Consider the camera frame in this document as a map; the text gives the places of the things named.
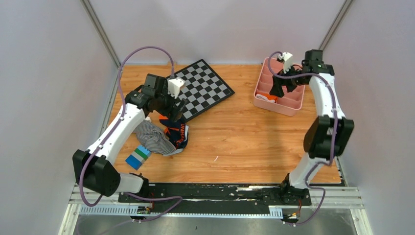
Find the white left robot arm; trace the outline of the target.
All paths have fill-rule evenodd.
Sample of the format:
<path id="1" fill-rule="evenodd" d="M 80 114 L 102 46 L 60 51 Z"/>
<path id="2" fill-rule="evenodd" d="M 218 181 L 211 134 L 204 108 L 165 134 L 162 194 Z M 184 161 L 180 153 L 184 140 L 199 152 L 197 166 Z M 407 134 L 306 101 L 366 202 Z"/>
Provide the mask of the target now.
<path id="1" fill-rule="evenodd" d="M 114 162 L 132 134 L 153 111 L 172 121 L 182 116 L 186 100 L 179 97 L 185 81 L 147 74 L 143 85 L 130 91 L 116 117 L 102 135 L 86 150 L 76 150 L 72 157 L 76 183 L 80 191 L 92 190 L 102 196 L 130 192 L 138 202 L 150 196 L 147 179 L 133 173 L 119 173 Z"/>

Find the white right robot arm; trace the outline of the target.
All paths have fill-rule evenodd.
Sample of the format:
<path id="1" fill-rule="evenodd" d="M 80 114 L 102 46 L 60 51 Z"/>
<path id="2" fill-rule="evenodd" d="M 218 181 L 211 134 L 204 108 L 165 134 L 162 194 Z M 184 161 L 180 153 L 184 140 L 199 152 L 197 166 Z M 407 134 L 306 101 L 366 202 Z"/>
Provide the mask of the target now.
<path id="1" fill-rule="evenodd" d="M 287 174 L 280 185 L 279 197 L 292 204 L 310 188 L 310 181 L 322 166 L 330 166 L 334 157 L 342 155 L 354 129 L 354 121 L 347 119 L 335 91 L 335 71 L 323 61 L 323 51 L 305 52 L 299 69 L 288 52 L 273 52 L 267 60 L 272 74 L 271 95 L 278 98 L 308 85 L 312 90 L 317 116 L 303 140 L 305 155 L 296 168 Z"/>

